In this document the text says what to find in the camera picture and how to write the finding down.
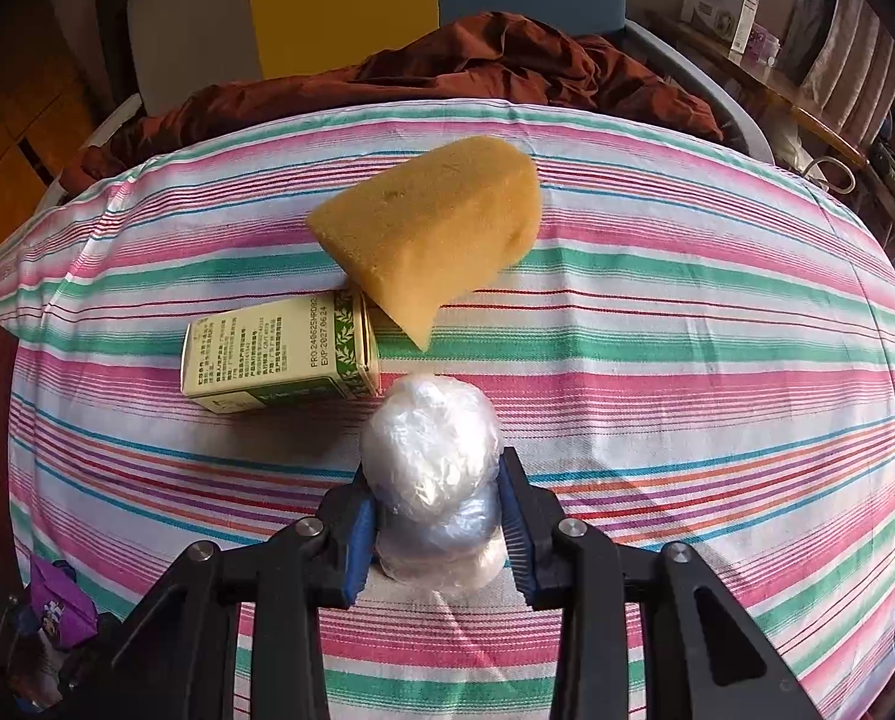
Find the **white plastic ball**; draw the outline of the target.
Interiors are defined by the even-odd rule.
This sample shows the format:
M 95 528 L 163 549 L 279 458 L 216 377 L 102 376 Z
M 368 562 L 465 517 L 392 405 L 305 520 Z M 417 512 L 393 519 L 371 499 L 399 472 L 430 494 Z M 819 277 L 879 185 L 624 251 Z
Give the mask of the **white plastic ball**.
M 361 468 L 379 504 L 376 554 L 395 582 L 474 592 L 506 562 L 501 424 L 475 385 L 411 374 L 387 388 L 361 431 Z

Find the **green white small carton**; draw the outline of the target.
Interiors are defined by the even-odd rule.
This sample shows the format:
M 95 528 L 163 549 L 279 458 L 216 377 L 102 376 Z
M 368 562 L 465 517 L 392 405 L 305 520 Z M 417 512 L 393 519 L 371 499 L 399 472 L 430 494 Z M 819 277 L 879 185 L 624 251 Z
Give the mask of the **green white small carton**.
M 180 392 L 216 415 L 381 391 L 363 294 L 303 294 L 191 322 Z

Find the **striped bed sheet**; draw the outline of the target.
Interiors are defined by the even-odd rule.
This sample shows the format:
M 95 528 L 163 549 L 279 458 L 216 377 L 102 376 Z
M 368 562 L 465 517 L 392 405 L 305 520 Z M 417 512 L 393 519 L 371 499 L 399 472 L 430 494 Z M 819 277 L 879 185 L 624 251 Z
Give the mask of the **striped bed sheet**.
M 696 138 L 504 101 L 326 110 L 157 156 L 0 247 L 17 338 L 17 554 L 127 614 L 188 543 L 262 541 L 353 475 L 364 401 L 213 415 L 180 392 L 200 317 L 330 291 L 307 215 L 415 154 L 496 137 L 537 166 L 534 247 L 385 319 L 385 380 L 473 383 L 564 510 L 691 544 L 828 718 L 895 673 L 895 268 L 820 188 Z

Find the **purple snack packet on bed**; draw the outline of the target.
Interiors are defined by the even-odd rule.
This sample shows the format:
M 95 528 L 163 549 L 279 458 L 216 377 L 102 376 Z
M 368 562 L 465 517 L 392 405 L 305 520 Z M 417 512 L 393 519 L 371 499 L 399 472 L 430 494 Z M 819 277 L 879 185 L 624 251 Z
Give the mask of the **purple snack packet on bed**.
M 55 649 L 67 652 L 97 634 L 97 608 L 66 561 L 32 557 L 29 600 Z

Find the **yellow sponge on bed right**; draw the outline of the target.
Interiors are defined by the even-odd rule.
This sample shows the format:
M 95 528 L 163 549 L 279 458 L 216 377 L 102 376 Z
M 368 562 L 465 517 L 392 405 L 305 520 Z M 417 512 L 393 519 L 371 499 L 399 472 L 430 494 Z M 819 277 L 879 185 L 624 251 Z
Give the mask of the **yellow sponge on bed right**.
M 444 304 L 529 254 L 541 210 L 529 154 L 499 138 L 470 137 L 343 190 L 310 211 L 307 226 L 424 351 Z

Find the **rust brown blanket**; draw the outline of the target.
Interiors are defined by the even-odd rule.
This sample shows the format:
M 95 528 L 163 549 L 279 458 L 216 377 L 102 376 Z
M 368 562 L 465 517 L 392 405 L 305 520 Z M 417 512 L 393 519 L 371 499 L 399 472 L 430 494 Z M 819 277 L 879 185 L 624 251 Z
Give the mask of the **rust brown blanket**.
M 608 39 L 571 37 L 506 11 L 441 26 L 358 65 L 196 91 L 162 115 L 123 127 L 102 146 L 79 151 L 58 182 L 76 197 L 152 156 L 291 115 L 413 99 L 504 99 L 568 107 L 670 128 L 721 143 L 711 106 L 665 82 Z

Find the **white styrofoam piece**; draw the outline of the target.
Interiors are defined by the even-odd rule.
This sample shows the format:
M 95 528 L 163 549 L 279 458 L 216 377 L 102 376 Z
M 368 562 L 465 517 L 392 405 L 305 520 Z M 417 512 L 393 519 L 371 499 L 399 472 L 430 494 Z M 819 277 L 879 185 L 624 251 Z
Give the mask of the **white styrofoam piece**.
M 83 96 L 74 91 L 61 93 L 26 130 L 27 142 L 50 177 L 49 181 L 45 181 L 47 188 L 38 202 L 37 213 L 60 205 L 65 190 L 58 177 L 61 169 L 70 164 L 79 151 L 88 146 L 104 145 L 141 110 L 141 94 L 134 93 L 112 110 L 99 127 L 88 132 L 92 119 Z

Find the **wooden nightstand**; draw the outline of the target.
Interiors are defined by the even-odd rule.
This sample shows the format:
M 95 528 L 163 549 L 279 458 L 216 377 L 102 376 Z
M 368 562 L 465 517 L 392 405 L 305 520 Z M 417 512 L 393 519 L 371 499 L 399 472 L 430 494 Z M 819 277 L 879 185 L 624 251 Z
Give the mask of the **wooden nightstand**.
M 745 59 L 744 55 L 714 41 L 712 37 L 704 36 L 698 29 L 660 15 L 657 11 L 648 11 L 648 25 L 660 37 L 670 37 L 672 41 L 685 44 L 703 55 L 704 59 L 710 60 L 717 70 L 726 73 L 755 99 L 755 109 L 758 112 L 770 106 L 784 109 L 797 125 L 804 127 L 813 137 L 820 138 L 851 167 L 856 176 L 863 176 L 872 185 L 875 197 L 879 199 L 895 227 L 895 199 L 884 181 L 875 174 L 874 167 L 870 165 L 863 150 L 846 140 L 841 130 L 823 114 L 822 109 L 800 93 L 783 73 Z

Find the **white box on nightstand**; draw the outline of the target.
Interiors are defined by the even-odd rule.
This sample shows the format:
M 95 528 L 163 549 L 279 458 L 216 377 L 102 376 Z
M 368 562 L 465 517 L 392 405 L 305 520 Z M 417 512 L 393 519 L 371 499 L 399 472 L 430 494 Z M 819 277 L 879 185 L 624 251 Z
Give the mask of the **white box on nightstand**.
M 683 0 L 680 21 L 744 54 L 756 10 L 758 0 Z

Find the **beige patterned curtain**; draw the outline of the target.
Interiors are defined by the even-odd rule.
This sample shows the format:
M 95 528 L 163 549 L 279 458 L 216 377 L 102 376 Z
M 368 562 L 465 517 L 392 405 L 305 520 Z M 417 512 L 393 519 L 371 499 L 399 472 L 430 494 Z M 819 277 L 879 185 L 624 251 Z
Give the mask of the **beige patterned curtain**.
M 895 39 L 867 0 L 836 0 L 799 96 L 846 142 L 869 148 L 895 101 Z

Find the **wooden wardrobe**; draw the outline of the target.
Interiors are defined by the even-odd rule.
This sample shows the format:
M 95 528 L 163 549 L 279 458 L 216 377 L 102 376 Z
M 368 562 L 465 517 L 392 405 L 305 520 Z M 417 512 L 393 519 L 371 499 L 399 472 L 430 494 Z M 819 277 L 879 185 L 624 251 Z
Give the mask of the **wooden wardrobe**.
M 6 5 L 0 13 L 0 244 L 34 214 L 104 115 L 52 0 Z

